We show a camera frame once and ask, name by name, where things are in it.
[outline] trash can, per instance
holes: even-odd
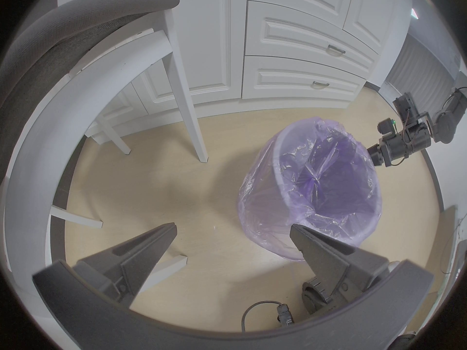
[[[289,237],[297,223],[359,246],[382,211],[375,167],[365,147],[333,120],[292,123],[261,149],[240,188],[246,236],[289,260],[303,260]]]

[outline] chair leg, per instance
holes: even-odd
[[[52,205],[52,207],[50,208],[50,215],[53,215],[60,219],[69,220],[70,222],[78,223],[80,225],[87,225],[88,227],[94,228],[102,228],[101,220],[90,219],[82,217],[80,215],[68,213],[66,210],[63,210],[60,207],[56,207],[54,205]]]
[[[187,257],[184,255],[178,255],[171,260],[156,264],[151,274],[148,276],[143,286],[141,287],[139,293],[142,293],[145,290],[155,286],[155,284],[160,283],[162,280],[185,267],[186,261]]]
[[[178,47],[177,33],[173,25],[172,10],[164,11],[165,32],[172,46],[172,53],[162,59],[167,72],[167,77],[172,87],[178,109],[182,114],[186,129],[190,135],[191,141],[196,150],[196,154],[201,162],[207,162],[208,155],[201,135],[201,130],[196,117],[195,107],[191,99],[188,81],[186,80],[185,70]]]
[[[96,122],[102,128],[102,131],[107,135],[107,137],[114,142],[114,144],[126,155],[129,155],[131,149],[125,142],[121,139],[118,133],[112,128],[112,126],[105,120],[104,117],[98,115]]]

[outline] wooden floor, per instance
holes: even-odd
[[[389,105],[364,88],[347,109],[279,109],[199,120],[209,153],[201,163],[183,123],[124,137],[125,156],[112,143],[88,139],[73,177],[68,211],[101,219],[102,229],[66,223],[70,265],[150,230],[175,222],[178,236],[163,260],[183,254],[188,265],[138,295],[131,309],[180,326],[240,331],[243,312],[260,300],[287,303],[296,321],[307,318],[301,285],[313,276],[306,263],[289,262],[251,242],[237,217],[238,190],[255,155],[276,132],[313,116],[341,122],[369,147],[381,137],[377,123],[396,119]],[[439,208],[420,153],[398,167],[378,167],[383,214],[362,248],[389,260],[424,266]],[[248,330],[278,327],[275,305],[247,317]]]

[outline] drawer handle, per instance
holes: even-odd
[[[329,83],[319,83],[319,82],[313,82],[313,85],[321,85],[323,87],[327,87]]]
[[[332,44],[329,44],[327,47],[328,47],[330,50],[337,50],[338,52],[341,52],[342,54],[345,54],[345,53],[346,53],[345,50],[339,49],[339,48],[337,48],[335,45],[332,45]]]

